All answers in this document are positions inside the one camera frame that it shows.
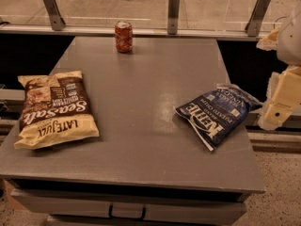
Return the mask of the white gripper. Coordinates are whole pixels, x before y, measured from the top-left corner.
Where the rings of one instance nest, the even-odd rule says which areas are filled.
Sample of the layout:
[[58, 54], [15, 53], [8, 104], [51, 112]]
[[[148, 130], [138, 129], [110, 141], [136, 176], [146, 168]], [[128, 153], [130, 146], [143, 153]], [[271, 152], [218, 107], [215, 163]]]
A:
[[[279, 27], [273, 29], [258, 41], [256, 47], [264, 51], [276, 50], [279, 30]], [[272, 72], [258, 121], [260, 128], [275, 130], [300, 104], [301, 67], [290, 65], [282, 73]]]

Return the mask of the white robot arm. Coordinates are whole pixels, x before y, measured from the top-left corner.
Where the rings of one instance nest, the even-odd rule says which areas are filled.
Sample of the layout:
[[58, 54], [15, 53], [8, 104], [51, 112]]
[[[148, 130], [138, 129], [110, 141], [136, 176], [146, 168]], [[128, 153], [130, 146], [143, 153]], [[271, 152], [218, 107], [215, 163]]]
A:
[[288, 67], [272, 73], [258, 124], [264, 130], [280, 127], [301, 104], [301, 4], [282, 23], [257, 43], [259, 49], [275, 50]]

